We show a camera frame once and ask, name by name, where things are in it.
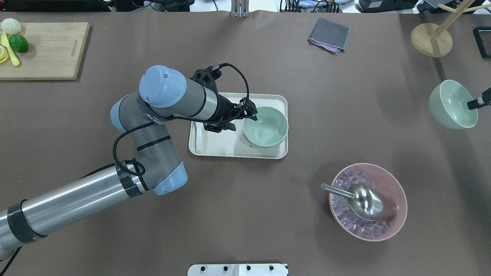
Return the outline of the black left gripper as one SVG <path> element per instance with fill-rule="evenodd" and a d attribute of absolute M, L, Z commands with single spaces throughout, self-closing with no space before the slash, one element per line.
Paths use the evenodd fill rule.
<path fill-rule="evenodd" d="M 249 118 L 257 120 L 257 107 L 248 97 L 240 99 L 239 103 L 232 103 L 225 97 L 219 98 L 217 111 L 210 118 L 205 120 L 204 129 L 215 133 L 223 130 L 236 131 L 232 120 Z"/>

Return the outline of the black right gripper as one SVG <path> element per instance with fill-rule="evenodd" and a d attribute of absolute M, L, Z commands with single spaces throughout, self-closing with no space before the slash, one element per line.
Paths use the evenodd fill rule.
<path fill-rule="evenodd" d="M 466 103 L 469 110 L 474 110 L 478 108 L 482 108 L 486 105 L 491 104 L 491 88 L 486 89 L 480 99 L 474 99 Z"/>

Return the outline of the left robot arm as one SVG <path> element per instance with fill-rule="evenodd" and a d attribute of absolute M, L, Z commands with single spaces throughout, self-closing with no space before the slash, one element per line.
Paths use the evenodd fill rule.
<path fill-rule="evenodd" d="M 1 260 L 124 200 L 147 191 L 165 195 L 186 184 L 188 175 L 167 122 L 200 122 L 205 130 L 219 133 L 235 131 L 233 120 L 257 119 L 249 93 L 238 103 L 219 94 L 216 80 L 227 66 L 209 66 L 192 77 L 163 65 L 147 69 L 138 91 L 110 111 L 112 124 L 121 131 L 112 149 L 114 164 L 1 211 Z"/>

